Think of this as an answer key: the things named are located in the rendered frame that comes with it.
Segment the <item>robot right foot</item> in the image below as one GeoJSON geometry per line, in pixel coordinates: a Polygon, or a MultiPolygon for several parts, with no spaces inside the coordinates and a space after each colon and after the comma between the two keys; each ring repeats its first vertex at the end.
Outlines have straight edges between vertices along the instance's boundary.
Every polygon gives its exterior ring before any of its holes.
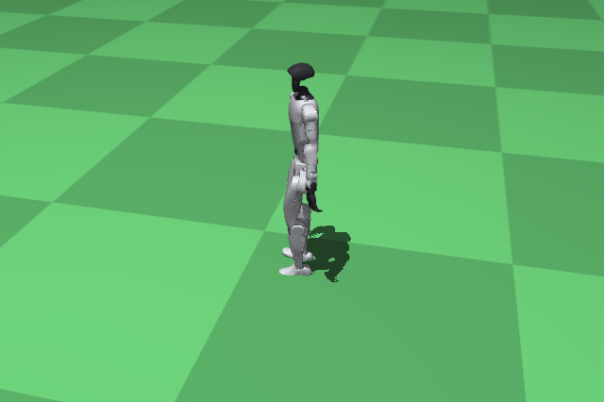
{"type": "MultiPolygon", "coordinates": [[[[285,256],[287,256],[287,257],[294,258],[294,257],[293,257],[293,254],[292,254],[292,251],[291,251],[291,248],[290,248],[290,247],[284,247],[284,248],[282,249],[282,253],[283,253],[285,256]]],[[[303,253],[304,253],[304,252],[303,252],[303,253]]],[[[304,253],[304,254],[305,254],[305,253],[304,253]]],[[[305,254],[305,255],[303,255],[303,260],[307,260],[307,261],[313,260],[313,255],[312,255],[312,253],[311,253],[311,252],[309,252],[309,251],[306,251],[306,254],[305,254]]]]}

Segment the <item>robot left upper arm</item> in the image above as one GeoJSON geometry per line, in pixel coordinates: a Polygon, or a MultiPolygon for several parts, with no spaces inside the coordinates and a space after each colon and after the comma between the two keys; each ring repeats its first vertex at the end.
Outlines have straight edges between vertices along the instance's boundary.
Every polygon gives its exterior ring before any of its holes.
{"type": "Polygon", "coordinates": [[[318,122],[318,112],[312,105],[307,105],[302,107],[301,113],[302,121],[305,126],[305,135],[308,139],[309,143],[307,143],[304,148],[308,146],[312,146],[315,148],[316,154],[318,152],[318,133],[317,133],[317,122],[318,122]]]}

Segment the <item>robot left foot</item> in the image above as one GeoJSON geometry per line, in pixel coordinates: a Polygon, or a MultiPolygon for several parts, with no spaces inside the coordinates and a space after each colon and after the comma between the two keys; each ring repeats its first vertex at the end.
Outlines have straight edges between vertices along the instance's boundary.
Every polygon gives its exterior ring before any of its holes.
{"type": "Polygon", "coordinates": [[[295,269],[295,264],[294,264],[289,267],[279,269],[279,272],[286,276],[307,276],[312,273],[312,269],[310,268],[310,266],[308,264],[303,264],[302,269],[295,269]]]}

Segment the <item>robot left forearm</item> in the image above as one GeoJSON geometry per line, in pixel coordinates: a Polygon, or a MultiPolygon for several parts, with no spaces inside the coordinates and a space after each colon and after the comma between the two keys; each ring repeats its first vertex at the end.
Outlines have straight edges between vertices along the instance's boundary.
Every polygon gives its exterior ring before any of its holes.
{"type": "Polygon", "coordinates": [[[312,146],[308,146],[305,149],[305,163],[306,163],[306,181],[305,186],[310,189],[310,185],[312,182],[316,183],[317,187],[317,164],[318,158],[315,151],[315,148],[312,146]]]}

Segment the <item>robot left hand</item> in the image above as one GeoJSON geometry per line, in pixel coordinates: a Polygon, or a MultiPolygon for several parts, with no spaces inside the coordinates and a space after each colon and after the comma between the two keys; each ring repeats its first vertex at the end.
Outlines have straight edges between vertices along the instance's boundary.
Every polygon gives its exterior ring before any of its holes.
{"type": "Polygon", "coordinates": [[[310,189],[306,187],[306,191],[307,191],[307,200],[308,200],[308,203],[309,203],[309,207],[312,210],[314,210],[314,211],[321,212],[322,210],[317,208],[316,197],[315,197],[315,194],[314,194],[314,192],[317,191],[317,189],[316,189],[316,183],[312,182],[311,185],[310,185],[310,189]]]}

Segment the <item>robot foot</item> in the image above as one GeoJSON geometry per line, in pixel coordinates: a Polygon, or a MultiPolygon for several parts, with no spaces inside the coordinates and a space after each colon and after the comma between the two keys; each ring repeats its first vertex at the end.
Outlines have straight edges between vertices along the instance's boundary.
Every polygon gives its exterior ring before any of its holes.
{"type": "MultiPolygon", "coordinates": [[[[282,249],[282,253],[283,253],[285,256],[287,256],[287,257],[294,258],[294,257],[293,257],[293,254],[292,254],[292,251],[291,251],[291,248],[290,248],[290,247],[284,247],[284,248],[282,249]]],[[[303,252],[303,253],[304,253],[304,252],[303,252]]],[[[305,253],[304,253],[304,254],[305,254],[305,253]]],[[[311,253],[311,252],[309,252],[309,251],[306,251],[306,254],[305,254],[305,255],[303,255],[303,260],[307,260],[307,261],[313,260],[313,255],[312,255],[312,253],[311,253]]]]}
{"type": "Polygon", "coordinates": [[[295,269],[295,264],[294,264],[289,267],[279,269],[279,272],[286,276],[307,276],[312,273],[312,269],[310,268],[310,266],[308,264],[303,264],[302,269],[295,269]]]}

